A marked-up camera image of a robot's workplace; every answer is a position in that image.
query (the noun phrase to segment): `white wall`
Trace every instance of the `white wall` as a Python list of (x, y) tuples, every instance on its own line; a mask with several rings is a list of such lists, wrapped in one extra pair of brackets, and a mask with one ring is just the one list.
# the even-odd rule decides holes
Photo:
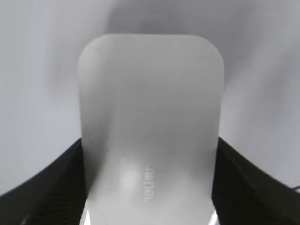
[(105, 32), (203, 36), (225, 61), (220, 135), (300, 184), (299, 0), (1, 0), (0, 194), (80, 136), (76, 62)]
[(0, 4), (0, 195), (81, 136), (76, 75), (61, 64), (58, 2)]

